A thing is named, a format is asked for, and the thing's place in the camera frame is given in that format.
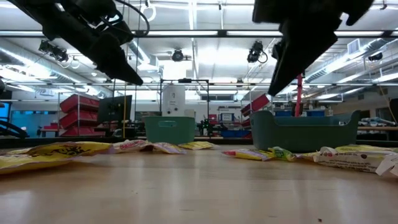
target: green basket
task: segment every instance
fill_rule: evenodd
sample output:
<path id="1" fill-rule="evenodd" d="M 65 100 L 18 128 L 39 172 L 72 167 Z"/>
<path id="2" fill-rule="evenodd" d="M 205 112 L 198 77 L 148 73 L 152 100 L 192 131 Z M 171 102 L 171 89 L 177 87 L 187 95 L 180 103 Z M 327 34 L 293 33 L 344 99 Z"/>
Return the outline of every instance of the green basket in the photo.
<path id="1" fill-rule="evenodd" d="M 279 146 L 301 153 L 355 144 L 359 116 L 360 111 L 327 117 L 274 117 L 270 111 L 257 111 L 250 115 L 253 144 L 261 150 Z"/>
<path id="2" fill-rule="evenodd" d="M 195 139 L 195 118 L 148 116 L 144 122 L 150 142 L 183 144 Z"/>

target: security camera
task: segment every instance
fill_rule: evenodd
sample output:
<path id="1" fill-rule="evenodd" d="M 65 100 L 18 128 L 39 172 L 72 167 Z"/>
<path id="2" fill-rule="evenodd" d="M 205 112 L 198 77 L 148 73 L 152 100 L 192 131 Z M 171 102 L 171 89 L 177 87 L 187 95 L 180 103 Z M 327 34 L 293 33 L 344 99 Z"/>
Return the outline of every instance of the security camera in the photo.
<path id="1" fill-rule="evenodd" d="M 174 62 L 181 62 L 184 59 L 184 54 L 182 53 L 182 50 L 176 49 L 174 50 L 174 53 L 172 55 L 172 60 Z"/>

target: ceiling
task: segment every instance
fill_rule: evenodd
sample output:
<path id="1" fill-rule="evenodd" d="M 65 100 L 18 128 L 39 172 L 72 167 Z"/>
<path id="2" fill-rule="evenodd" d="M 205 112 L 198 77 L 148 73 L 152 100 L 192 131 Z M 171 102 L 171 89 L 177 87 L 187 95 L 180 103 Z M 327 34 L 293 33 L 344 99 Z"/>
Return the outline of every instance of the ceiling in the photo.
<path id="1" fill-rule="evenodd" d="M 254 0 L 222 0 L 222 10 L 219 10 L 218 0 L 197 0 L 196 9 L 193 14 L 196 14 L 194 21 L 190 21 L 190 4 L 189 0 L 161 0 L 150 1 L 155 7 L 156 15 L 150 21 L 151 30 L 220 30 L 220 29 L 236 29 L 236 30 L 277 30 L 277 24 L 254 24 L 251 22 L 252 5 Z M 130 1 L 131 4 L 139 7 L 140 1 Z M 354 26 L 348 27 L 342 23 L 340 30 L 394 30 L 398 28 L 398 9 L 397 1 L 387 1 L 389 7 L 385 10 L 379 10 L 381 1 L 375 1 L 373 10 L 370 10 L 360 21 Z M 118 5 L 118 9 L 123 12 L 124 20 L 129 24 L 132 30 L 145 29 L 144 22 L 138 18 L 138 14 L 130 9 L 123 8 Z M 151 17 L 151 10 L 146 9 L 144 14 Z M 343 21 L 346 20 L 346 15 L 342 15 Z M 7 1 L 0 0 L 0 20 L 7 21 L 0 23 L 0 31 L 2 30 L 41 30 L 40 24 L 33 21 L 29 16 L 25 15 L 19 9 L 13 7 Z M 39 45 L 43 38 L 3 38 L 8 42 L 15 44 L 15 52 L 20 49 L 27 50 L 38 57 L 56 63 L 54 59 L 47 55 L 42 55 L 38 51 Z M 213 82 L 235 82 L 237 78 L 243 78 L 245 82 L 269 82 L 272 78 L 272 73 L 276 64 L 276 60 L 269 57 L 269 60 L 264 65 L 259 67 L 259 64 L 249 64 L 246 61 L 249 49 L 254 41 L 260 40 L 264 45 L 264 51 L 269 54 L 272 46 L 277 43 L 278 39 L 274 38 L 195 38 L 194 42 L 197 45 L 197 55 L 195 63 L 198 65 L 198 73 L 196 78 L 210 79 Z M 347 50 L 347 44 L 354 39 L 340 38 L 339 41 L 328 49 L 313 65 L 308 67 L 308 72 L 314 72 L 318 68 L 322 68 L 325 62 L 334 60 Z M 156 38 L 146 39 L 141 38 L 137 41 L 139 47 L 143 52 L 150 56 L 156 56 L 159 59 L 159 65 L 164 65 L 170 62 L 170 53 L 175 49 L 181 49 L 185 55 L 193 55 L 193 39 L 187 38 Z M 67 50 L 69 56 L 74 56 L 79 62 L 78 68 L 67 67 L 64 68 L 69 72 L 76 74 L 76 77 L 82 77 L 83 82 L 104 82 L 108 77 L 95 70 L 93 63 L 74 47 L 62 39 L 55 39 L 52 42 L 63 49 Z M 122 46 L 125 51 L 131 55 L 129 64 L 136 68 L 136 58 L 127 46 Z M 382 49 L 385 52 L 384 62 L 395 58 L 396 44 L 390 45 Z M 186 77 L 193 78 L 192 62 L 189 60 L 185 62 L 188 67 Z M 340 69 L 333 71 L 333 73 L 343 74 L 345 77 L 358 73 L 366 69 L 366 66 L 372 66 L 371 62 L 365 62 L 361 58 L 356 58 L 352 63 L 347 64 Z M 159 80 L 159 73 L 153 71 L 138 70 L 140 76 L 145 77 L 145 82 L 152 80 Z M 329 82 L 336 82 L 337 80 L 330 79 Z M 232 90 L 235 86 L 213 86 L 215 90 Z M 155 90 L 156 86 L 143 86 L 139 90 Z M 256 91 L 266 91 L 266 87 L 258 87 Z"/>

